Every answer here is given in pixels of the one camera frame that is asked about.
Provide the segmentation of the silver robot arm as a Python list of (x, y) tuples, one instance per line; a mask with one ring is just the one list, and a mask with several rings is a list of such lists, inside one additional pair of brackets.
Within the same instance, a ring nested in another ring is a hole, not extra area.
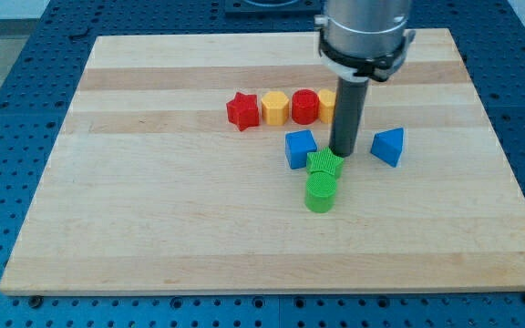
[(416, 32), (411, 0), (327, 0), (314, 18), (321, 62), (348, 82), (385, 82), (403, 66)]

